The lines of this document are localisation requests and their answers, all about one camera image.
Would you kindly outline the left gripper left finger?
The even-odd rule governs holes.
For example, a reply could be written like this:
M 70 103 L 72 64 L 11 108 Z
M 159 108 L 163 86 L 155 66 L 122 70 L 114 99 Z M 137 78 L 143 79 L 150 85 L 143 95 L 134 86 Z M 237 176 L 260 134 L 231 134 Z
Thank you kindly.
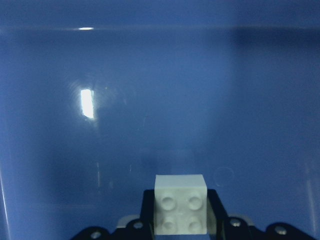
M 143 224 L 142 230 L 145 233 L 144 240 L 154 240 L 154 210 L 155 210 L 155 191 L 153 189 L 147 189 L 143 192 L 141 210 L 140 210 L 140 222 Z

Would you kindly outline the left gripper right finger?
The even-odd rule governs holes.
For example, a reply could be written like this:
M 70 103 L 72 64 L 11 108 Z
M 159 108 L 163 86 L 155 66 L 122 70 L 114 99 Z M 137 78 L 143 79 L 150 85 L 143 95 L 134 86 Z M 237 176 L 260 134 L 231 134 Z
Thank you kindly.
M 218 193 L 214 189 L 207 190 L 206 228 L 210 240 L 223 239 L 223 223 L 228 218 Z

